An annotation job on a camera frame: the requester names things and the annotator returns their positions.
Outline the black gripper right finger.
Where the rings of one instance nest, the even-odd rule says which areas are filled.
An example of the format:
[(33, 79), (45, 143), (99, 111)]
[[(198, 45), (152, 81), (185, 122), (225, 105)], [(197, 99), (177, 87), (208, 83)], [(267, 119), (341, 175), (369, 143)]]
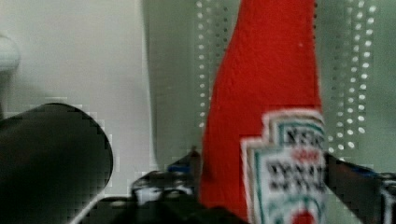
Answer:
[(373, 169), (325, 154), (326, 186), (363, 224), (396, 224), (394, 173)]

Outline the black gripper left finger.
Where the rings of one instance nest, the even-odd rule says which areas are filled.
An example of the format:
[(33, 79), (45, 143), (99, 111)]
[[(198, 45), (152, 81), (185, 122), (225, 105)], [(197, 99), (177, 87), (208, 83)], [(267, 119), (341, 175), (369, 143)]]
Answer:
[(196, 198), (199, 194), (201, 155), (197, 146), (165, 171), (152, 171), (138, 178), (131, 186), (131, 196), (138, 205), (157, 201), (166, 191), (177, 190)]

